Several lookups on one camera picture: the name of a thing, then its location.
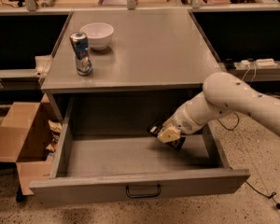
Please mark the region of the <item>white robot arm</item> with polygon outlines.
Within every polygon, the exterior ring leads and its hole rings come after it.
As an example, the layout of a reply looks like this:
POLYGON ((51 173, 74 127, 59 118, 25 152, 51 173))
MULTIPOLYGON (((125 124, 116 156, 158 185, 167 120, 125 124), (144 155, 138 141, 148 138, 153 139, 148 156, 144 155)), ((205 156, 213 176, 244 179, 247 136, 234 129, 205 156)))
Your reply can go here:
POLYGON ((182 134, 193 134, 206 123, 236 111, 280 136, 280 99, 253 90, 229 73, 214 73, 203 83, 203 91, 182 104, 156 133, 164 144, 180 147, 182 134))

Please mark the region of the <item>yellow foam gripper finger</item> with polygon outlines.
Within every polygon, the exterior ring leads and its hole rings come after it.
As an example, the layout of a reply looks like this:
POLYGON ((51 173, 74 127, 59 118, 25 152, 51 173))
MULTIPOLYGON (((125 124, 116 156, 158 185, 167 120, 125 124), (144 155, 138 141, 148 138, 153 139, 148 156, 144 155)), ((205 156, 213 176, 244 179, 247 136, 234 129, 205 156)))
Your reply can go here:
POLYGON ((161 128, 157 138, 163 143, 173 142, 180 138, 181 131, 173 125, 161 128))

